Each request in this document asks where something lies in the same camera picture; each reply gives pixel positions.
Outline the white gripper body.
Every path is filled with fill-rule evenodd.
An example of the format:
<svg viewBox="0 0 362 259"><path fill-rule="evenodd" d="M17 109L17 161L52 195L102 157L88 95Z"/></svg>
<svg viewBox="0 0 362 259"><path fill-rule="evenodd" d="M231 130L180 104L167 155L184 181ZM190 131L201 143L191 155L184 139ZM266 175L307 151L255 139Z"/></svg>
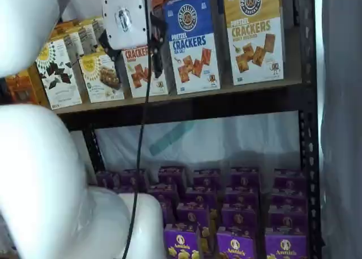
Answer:
<svg viewBox="0 0 362 259"><path fill-rule="evenodd" d="M147 44L145 5L148 0L101 0L103 24L114 50Z"/></svg>

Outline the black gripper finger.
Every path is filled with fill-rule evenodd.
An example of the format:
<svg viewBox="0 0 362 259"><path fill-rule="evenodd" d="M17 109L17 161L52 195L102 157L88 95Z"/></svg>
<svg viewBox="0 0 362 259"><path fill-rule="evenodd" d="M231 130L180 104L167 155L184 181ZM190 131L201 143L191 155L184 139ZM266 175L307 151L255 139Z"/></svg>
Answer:
<svg viewBox="0 0 362 259"><path fill-rule="evenodd" d="M110 44L107 37L107 32L104 29L101 33L100 37L98 38L100 45L104 49L105 53L111 58L113 62L116 62L119 57L121 56L121 50L114 50Z"/></svg>
<svg viewBox="0 0 362 259"><path fill-rule="evenodd" d="M166 41L167 24L161 18L150 13L150 40L148 45L151 51L152 71L155 78L159 78L163 72L161 49Z"/></svg>

